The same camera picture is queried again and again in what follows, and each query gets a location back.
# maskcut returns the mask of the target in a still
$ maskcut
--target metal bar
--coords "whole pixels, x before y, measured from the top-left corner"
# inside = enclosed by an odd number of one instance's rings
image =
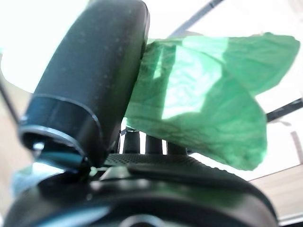
[[[0,92],[1,92],[1,95],[2,95],[2,97],[3,97],[3,100],[4,100],[6,106],[7,106],[8,110],[9,110],[9,112],[10,112],[10,114],[11,114],[13,120],[14,120],[15,123],[17,124],[17,123],[18,123],[18,115],[17,115],[17,112],[16,112],[15,108],[13,107],[13,104],[12,104],[11,100],[9,99],[9,96],[8,96],[8,94],[7,94],[7,92],[6,92],[5,88],[4,88],[4,86],[3,86],[3,84],[2,84],[1,79],[0,79]]]
[[[190,19],[185,21],[182,25],[180,25],[170,36],[174,37],[177,35],[181,35],[187,29],[189,29],[192,25],[194,25],[198,20],[204,17],[206,14],[211,12],[215,7],[217,7],[224,0],[212,0],[203,6],[197,13],[195,13]]]
[[[302,99],[297,99],[297,100],[294,100],[293,102],[285,105],[285,106],[282,106],[270,113],[267,113],[267,122],[272,122],[280,117],[283,117],[287,114],[290,114],[298,109],[301,109],[303,107],[303,102],[302,102]]]

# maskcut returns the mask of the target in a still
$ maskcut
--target wooden surface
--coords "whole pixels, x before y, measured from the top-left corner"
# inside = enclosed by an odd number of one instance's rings
[[[279,218],[303,212],[303,165],[252,180],[273,202]]]
[[[30,94],[6,82],[1,70],[0,79],[9,96],[13,97],[13,103],[18,113],[22,113],[30,99]],[[12,203],[10,188],[12,174],[30,163],[29,152],[19,143],[15,124],[0,96],[0,217],[5,216]]]

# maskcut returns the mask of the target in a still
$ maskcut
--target green plastic bag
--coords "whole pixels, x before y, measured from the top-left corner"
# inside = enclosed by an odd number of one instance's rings
[[[267,150],[266,116],[254,96],[277,85],[300,43],[291,36],[188,36],[147,45],[127,125],[237,169]]]

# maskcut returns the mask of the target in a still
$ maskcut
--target black rubber grip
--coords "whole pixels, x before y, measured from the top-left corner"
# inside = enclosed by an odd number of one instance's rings
[[[140,0],[95,0],[62,40],[19,124],[29,149],[53,140],[100,166],[115,145],[149,28]]]

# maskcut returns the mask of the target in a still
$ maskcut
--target black device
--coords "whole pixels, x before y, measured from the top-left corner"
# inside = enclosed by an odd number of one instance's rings
[[[148,28],[140,0],[92,1],[70,28],[18,126],[35,162],[64,173],[20,192],[4,227],[278,226],[257,188],[178,146],[118,154]]]

